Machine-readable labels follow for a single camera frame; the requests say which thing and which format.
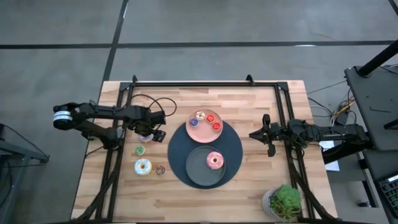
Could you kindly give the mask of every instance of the butcher block tabletop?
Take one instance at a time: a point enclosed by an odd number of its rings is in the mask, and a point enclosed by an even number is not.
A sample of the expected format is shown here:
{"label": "butcher block tabletop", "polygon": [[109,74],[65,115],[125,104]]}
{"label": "butcher block tabletop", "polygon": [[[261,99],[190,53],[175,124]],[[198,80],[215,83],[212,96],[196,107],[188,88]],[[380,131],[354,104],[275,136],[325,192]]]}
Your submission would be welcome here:
{"label": "butcher block tabletop", "polygon": [[[295,118],[313,123],[304,82],[286,82],[289,84]],[[116,104],[119,84],[120,82],[104,82],[99,105]],[[271,122],[279,122],[273,87],[135,87],[133,95],[138,93],[153,98],[169,97],[175,100],[178,108],[174,115],[166,117],[167,124],[160,128],[167,133],[162,143],[142,143],[137,134],[127,131],[114,222],[274,221],[262,211],[261,198],[269,189],[290,184],[284,144],[274,141],[276,154],[268,157],[267,145],[248,137],[249,133],[262,127],[263,114],[270,114]],[[283,91],[281,95],[288,121]],[[141,96],[132,100],[132,105],[149,106],[151,103],[152,100]],[[171,101],[160,100],[159,103],[166,114],[174,110]],[[187,120],[190,113],[200,108],[217,112],[223,121],[234,128],[243,146],[243,160],[238,173],[221,187],[209,190],[196,189],[181,182],[171,170],[167,159],[167,148],[174,131]],[[157,111],[159,107],[154,104],[151,110]],[[112,121],[106,119],[96,119],[95,123],[105,128],[112,126]],[[135,154],[138,145],[146,148],[143,156]],[[100,146],[100,141],[91,141],[87,152]],[[102,149],[85,159],[72,218],[81,215],[98,193],[105,158],[106,150]],[[150,160],[154,167],[147,176],[138,176],[134,172],[134,164],[141,158]],[[336,217],[335,203],[319,147],[312,145],[305,149],[304,163],[311,191],[326,210]],[[155,168],[160,165],[167,169],[163,176],[155,173]],[[104,216],[108,211],[109,195],[110,190],[105,198]]]}

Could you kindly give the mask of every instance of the potted plant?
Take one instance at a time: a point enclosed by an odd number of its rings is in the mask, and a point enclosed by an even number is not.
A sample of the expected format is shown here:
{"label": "potted plant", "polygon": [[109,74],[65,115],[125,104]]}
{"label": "potted plant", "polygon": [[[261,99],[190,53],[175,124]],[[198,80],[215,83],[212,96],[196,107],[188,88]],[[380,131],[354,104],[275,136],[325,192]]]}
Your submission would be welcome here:
{"label": "potted plant", "polygon": [[300,192],[290,185],[268,190],[262,197],[262,208],[277,221],[291,222],[301,211]]}

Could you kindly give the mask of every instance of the gray floor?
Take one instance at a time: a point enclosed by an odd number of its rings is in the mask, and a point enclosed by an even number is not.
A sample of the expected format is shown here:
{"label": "gray floor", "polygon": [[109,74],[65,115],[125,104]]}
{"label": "gray floor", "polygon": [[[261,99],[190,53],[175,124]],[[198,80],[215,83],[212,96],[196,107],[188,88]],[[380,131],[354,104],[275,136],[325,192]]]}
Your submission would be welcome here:
{"label": "gray floor", "polygon": [[[1,1],[0,45],[111,43],[121,3]],[[394,40],[397,23],[388,0],[130,0],[120,42]],[[345,68],[362,65],[385,47],[119,49],[110,80],[130,80],[133,74],[140,80],[242,80],[251,74],[256,80],[304,80],[312,91],[343,81]],[[46,166],[29,168],[13,223],[68,220],[87,142],[77,131],[52,127],[52,106],[97,100],[108,54],[108,49],[0,50],[0,122],[51,155]],[[312,97],[334,109],[347,91],[342,84]],[[328,124],[322,118],[315,122]],[[340,218],[383,215],[356,212],[357,198],[344,195],[360,192],[358,184],[331,187]]]}

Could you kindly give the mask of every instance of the pink frosted donut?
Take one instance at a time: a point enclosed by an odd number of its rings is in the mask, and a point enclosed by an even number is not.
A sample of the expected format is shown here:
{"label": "pink frosted donut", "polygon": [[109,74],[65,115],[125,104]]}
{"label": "pink frosted donut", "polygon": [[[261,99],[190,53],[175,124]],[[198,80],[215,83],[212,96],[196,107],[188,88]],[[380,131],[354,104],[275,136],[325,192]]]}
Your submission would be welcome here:
{"label": "pink frosted donut", "polygon": [[211,152],[207,156],[206,162],[210,169],[219,169],[224,164],[224,158],[218,152]]}

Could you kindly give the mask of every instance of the gray plate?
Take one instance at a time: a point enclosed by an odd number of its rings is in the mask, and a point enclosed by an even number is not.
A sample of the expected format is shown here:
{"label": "gray plate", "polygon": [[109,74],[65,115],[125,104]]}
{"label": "gray plate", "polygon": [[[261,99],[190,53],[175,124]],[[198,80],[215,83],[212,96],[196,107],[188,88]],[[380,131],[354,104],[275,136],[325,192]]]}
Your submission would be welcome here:
{"label": "gray plate", "polygon": [[194,149],[187,157],[185,168],[189,178],[194,183],[202,186],[211,186],[223,178],[225,161],[220,169],[212,170],[207,166],[206,158],[211,152],[219,152],[219,150],[211,146],[200,146]]}

